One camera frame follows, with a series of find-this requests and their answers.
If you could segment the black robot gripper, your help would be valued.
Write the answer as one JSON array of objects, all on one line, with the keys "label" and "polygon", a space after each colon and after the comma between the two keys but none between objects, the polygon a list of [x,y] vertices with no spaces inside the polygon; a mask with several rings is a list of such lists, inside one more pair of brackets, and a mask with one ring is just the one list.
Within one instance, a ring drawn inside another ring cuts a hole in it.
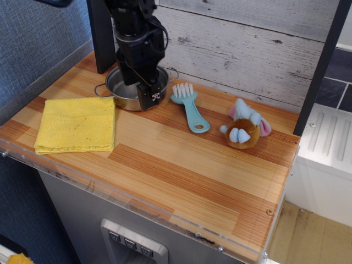
[{"label": "black robot gripper", "polygon": [[165,56],[163,26],[142,26],[134,28],[116,27],[118,50],[116,59],[125,85],[136,82],[137,94],[142,110],[148,110],[161,101],[161,89],[157,66]]}]

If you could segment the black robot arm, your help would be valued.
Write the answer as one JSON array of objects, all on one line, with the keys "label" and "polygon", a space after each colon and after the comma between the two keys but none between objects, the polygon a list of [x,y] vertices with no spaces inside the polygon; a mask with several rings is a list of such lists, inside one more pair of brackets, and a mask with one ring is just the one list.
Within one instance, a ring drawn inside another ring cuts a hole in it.
[{"label": "black robot arm", "polygon": [[168,33],[152,15],[154,1],[105,1],[116,28],[116,60],[126,85],[138,83],[142,110],[160,102],[161,84],[157,66],[165,57]]}]

